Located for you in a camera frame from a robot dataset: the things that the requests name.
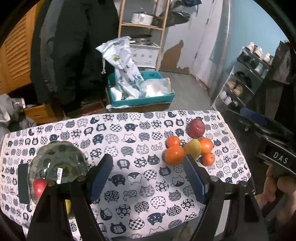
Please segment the small tangerine front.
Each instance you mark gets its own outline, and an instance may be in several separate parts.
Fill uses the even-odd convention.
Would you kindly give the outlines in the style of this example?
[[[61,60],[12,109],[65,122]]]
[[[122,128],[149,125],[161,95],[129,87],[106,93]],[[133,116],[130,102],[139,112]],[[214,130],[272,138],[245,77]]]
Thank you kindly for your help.
[[[211,166],[214,164],[215,162],[215,155],[213,153],[206,153],[203,154],[200,158],[200,162],[204,165],[204,166]]]

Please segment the small tangerine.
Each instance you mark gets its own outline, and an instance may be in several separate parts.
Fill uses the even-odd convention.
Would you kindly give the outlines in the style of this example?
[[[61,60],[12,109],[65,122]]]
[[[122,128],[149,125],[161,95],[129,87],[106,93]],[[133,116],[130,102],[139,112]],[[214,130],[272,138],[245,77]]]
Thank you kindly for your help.
[[[166,140],[166,147],[180,146],[180,139],[177,136],[170,136]]]
[[[204,165],[204,166],[211,166],[214,164],[215,162],[215,155],[213,153],[206,153],[203,154],[200,158],[200,162]]]

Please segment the yellow-red mango pear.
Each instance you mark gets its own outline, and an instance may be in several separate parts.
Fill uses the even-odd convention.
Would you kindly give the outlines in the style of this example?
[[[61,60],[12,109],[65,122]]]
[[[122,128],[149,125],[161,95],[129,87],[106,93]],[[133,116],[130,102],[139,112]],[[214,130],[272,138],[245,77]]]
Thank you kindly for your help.
[[[198,139],[192,139],[183,147],[186,155],[191,155],[194,160],[201,156],[202,147]]]

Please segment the large orange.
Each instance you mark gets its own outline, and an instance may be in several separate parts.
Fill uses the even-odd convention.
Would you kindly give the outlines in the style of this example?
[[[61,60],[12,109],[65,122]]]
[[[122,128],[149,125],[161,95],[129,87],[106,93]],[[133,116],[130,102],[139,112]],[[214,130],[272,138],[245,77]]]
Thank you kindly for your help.
[[[201,138],[199,139],[201,145],[201,154],[208,154],[213,150],[213,143],[209,138]]]
[[[181,146],[171,146],[165,150],[164,160],[170,165],[178,165],[183,162],[185,151]]]

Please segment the small tangerine back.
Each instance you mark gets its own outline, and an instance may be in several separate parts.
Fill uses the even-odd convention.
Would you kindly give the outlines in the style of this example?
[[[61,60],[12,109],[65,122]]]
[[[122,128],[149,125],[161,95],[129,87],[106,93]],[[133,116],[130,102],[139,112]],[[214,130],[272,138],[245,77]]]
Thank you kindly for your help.
[[[180,146],[180,139],[177,136],[170,136],[166,140],[166,147]]]

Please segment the red apple back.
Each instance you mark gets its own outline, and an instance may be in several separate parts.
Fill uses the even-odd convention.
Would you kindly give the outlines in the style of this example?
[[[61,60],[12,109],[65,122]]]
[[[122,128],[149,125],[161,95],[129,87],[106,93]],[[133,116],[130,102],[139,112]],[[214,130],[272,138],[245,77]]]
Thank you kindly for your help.
[[[199,138],[203,136],[204,132],[205,132],[205,124],[200,119],[196,118],[189,123],[188,135],[191,138]]]

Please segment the red apple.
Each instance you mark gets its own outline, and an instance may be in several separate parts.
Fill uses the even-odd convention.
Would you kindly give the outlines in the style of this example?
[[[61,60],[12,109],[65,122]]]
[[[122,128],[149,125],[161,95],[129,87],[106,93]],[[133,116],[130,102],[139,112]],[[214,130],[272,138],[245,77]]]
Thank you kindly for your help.
[[[37,199],[40,199],[47,184],[48,184],[48,181],[42,178],[35,179],[33,181],[33,188],[34,188],[35,196]]]
[[[196,118],[189,123],[188,135],[191,138],[199,138],[203,136],[204,132],[205,132],[205,124],[200,119]]]

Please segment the red apple front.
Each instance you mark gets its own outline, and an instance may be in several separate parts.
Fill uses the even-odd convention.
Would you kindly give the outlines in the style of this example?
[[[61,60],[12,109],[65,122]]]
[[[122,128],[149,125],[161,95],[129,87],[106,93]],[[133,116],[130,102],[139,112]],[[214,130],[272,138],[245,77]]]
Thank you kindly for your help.
[[[48,184],[48,181],[42,178],[35,179],[33,181],[33,188],[34,188],[35,196],[37,199],[40,199],[47,184]]]

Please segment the green patterned glass bowl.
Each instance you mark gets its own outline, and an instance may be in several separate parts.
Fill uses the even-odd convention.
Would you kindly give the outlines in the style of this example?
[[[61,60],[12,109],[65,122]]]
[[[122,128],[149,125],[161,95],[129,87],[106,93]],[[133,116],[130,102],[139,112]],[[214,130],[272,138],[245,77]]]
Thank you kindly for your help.
[[[73,143],[53,141],[42,146],[29,167],[28,185],[32,202],[39,202],[33,187],[36,179],[68,183],[86,175],[88,170],[83,153]]]

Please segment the cat pattern tablecloth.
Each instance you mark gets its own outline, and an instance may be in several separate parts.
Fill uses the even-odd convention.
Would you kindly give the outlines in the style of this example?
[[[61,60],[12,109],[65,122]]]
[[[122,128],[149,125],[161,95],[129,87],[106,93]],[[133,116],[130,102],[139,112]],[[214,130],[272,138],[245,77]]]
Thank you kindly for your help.
[[[88,168],[104,154],[113,157],[113,169],[100,197],[91,205],[105,238],[141,238],[164,232],[200,216],[204,210],[189,184],[182,164],[164,160],[166,140],[177,136],[189,142],[187,125],[205,124],[204,137],[214,148],[210,175],[223,182],[249,180],[251,173],[231,130],[213,110],[175,110],[149,113],[106,113],[50,123],[8,133],[1,152],[1,210],[11,220],[29,227],[34,204],[21,204],[18,165],[28,164],[37,151],[53,141],[73,143]]]

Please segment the metal shoe rack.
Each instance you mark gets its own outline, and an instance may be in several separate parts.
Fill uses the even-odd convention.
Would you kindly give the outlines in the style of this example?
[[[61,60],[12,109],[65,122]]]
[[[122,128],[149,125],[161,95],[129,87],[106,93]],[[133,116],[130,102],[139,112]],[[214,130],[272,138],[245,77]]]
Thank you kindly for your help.
[[[242,47],[211,108],[222,112],[228,108],[240,110],[247,107],[266,78],[272,61],[273,56],[264,54],[254,42]]]

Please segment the black smartphone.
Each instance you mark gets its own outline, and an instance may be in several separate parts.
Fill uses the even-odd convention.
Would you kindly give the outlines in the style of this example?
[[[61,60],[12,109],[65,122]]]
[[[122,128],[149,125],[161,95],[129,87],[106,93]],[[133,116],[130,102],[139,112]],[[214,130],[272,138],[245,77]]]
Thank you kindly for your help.
[[[21,204],[30,204],[27,163],[18,165],[18,197]]]

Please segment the wooden drawer box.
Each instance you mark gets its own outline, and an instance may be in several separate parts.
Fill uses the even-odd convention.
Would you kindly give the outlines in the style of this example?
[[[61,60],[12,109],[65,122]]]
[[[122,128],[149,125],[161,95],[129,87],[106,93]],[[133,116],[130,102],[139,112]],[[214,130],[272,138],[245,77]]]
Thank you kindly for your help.
[[[53,123],[58,121],[53,109],[49,104],[42,104],[24,109],[25,115],[34,120],[37,124]]]

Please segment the clear plastic bag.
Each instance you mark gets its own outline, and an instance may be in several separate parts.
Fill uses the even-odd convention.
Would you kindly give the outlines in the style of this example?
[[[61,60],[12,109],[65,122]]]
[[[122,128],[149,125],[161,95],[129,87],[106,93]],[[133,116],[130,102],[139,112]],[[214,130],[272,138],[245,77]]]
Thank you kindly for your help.
[[[144,97],[159,97],[174,93],[170,78],[147,79],[140,85],[140,93]]]

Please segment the black hanging coat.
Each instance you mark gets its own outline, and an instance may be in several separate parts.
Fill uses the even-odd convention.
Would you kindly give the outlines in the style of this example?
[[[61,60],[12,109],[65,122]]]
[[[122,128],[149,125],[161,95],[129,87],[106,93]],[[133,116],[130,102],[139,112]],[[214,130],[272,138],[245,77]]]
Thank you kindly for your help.
[[[37,101],[74,107],[103,98],[113,68],[97,47],[116,38],[118,26],[113,1],[45,1],[31,46]]]

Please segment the teal plastic crate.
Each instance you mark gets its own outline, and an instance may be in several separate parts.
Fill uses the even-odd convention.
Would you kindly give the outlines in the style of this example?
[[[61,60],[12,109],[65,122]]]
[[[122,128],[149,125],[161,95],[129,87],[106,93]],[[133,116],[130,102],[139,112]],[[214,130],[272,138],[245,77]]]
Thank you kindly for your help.
[[[113,108],[171,103],[173,101],[175,92],[171,88],[169,78],[162,77],[157,71],[141,71],[140,73],[144,78],[144,83],[140,85],[139,90],[132,91],[136,96],[131,96],[130,93],[115,87],[117,79],[114,73],[108,76],[108,94]]]

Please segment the pile of grey clothes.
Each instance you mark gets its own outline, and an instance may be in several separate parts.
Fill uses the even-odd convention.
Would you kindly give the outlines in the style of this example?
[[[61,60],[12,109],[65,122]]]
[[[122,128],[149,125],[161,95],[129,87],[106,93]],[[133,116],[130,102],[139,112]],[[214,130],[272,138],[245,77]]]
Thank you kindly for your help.
[[[37,123],[26,116],[22,98],[11,98],[1,94],[1,135],[37,126]]]

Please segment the white rice bag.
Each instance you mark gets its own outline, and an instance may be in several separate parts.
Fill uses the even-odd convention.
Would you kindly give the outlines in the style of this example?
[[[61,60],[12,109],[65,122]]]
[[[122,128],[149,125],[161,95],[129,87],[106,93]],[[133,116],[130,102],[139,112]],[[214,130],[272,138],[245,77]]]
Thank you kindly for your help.
[[[140,85],[144,82],[138,67],[132,61],[132,53],[130,51],[131,37],[125,36],[110,40],[96,47],[96,50],[102,54],[102,59],[107,61],[114,67],[114,74],[117,82],[115,87],[130,93],[134,89],[140,89]]]

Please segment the white patterned storage box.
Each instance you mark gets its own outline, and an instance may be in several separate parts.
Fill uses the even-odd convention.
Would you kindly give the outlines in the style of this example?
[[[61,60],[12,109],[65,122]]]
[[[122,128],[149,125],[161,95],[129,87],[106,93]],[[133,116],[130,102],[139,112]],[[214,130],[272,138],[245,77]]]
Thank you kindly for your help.
[[[132,61],[141,68],[156,68],[160,46],[155,43],[150,45],[130,44]]]

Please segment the silver vertical pipe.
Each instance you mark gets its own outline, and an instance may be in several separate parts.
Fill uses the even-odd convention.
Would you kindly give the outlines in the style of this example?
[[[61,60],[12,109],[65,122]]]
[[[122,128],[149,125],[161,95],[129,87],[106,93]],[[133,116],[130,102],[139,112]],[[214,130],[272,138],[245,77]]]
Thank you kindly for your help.
[[[222,1],[221,18],[218,28],[216,42],[212,51],[212,82],[209,96],[214,99],[218,95],[218,90],[224,75],[224,68],[227,60],[231,25],[231,1]]]

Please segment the white door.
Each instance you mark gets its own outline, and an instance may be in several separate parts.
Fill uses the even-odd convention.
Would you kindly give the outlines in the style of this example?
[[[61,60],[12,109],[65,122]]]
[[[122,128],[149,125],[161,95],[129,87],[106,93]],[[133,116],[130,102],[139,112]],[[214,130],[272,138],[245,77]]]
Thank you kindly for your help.
[[[189,74],[211,24],[219,25],[223,1],[201,1],[185,6],[189,21],[167,27],[164,34],[159,70]]]

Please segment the steel pot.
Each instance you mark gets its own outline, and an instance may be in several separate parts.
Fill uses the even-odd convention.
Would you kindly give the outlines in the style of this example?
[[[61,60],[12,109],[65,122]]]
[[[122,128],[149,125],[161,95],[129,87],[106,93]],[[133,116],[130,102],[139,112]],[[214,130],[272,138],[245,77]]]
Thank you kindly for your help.
[[[150,45],[152,43],[151,38],[152,35],[149,34],[133,35],[131,36],[130,43],[136,45]]]

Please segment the wooden louvered wardrobe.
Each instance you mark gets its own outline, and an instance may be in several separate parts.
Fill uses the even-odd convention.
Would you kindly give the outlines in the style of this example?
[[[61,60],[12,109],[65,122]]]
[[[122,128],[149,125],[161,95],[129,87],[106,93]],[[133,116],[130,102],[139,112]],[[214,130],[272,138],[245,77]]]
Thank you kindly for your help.
[[[1,46],[1,94],[31,82],[31,45],[37,16],[44,1],[38,1],[16,23]]]

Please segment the wooden shelf rack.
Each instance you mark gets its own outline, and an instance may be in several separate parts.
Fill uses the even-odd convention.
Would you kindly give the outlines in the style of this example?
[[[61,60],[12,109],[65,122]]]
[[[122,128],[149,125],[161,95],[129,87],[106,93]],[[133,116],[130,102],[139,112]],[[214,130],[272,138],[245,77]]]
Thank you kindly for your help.
[[[154,67],[157,71],[160,68],[163,57],[164,36],[170,3],[170,1],[120,1],[118,4],[119,27],[117,36],[122,37],[139,34],[151,35],[152,41],[160,47],[156,65]],[[133,23],[132,15],[137,11],[147,12],[154,16],[163,14],[163,16],[160,17],[162,25],[159,27],[153,24],[144,25],[141,23]]]

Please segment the white cooking pot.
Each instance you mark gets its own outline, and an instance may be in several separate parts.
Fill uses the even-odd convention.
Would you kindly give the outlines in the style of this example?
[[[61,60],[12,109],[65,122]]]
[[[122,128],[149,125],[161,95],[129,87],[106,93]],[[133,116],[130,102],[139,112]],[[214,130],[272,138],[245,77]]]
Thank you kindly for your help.
[[[154,20],[154,15],[138,11],[132,13],[132,19],[131,22],[133,24],[142,24],[142,25],[151,25]]]

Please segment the grey hanging bag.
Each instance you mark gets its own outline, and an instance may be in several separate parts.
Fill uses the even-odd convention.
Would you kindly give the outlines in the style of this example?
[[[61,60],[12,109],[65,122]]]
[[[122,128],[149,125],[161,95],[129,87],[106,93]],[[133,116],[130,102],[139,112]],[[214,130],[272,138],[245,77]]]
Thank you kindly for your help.
[[[171,1],[166,18],[166,28],[187,23],[191,15],[184,11],[185,5],[182,1]]]

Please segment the dark blue umbrella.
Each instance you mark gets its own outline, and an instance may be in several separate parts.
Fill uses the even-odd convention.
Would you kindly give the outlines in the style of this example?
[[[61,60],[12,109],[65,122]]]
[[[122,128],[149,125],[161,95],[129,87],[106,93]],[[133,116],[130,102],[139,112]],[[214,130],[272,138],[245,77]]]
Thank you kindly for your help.
[[[182,3],[186,6],[186,7],[193,7],[196,6],[197,10],[196,10],[196,16],[198,14],[199,11],[199,5],[202,4],[201,0],[182,0]]]

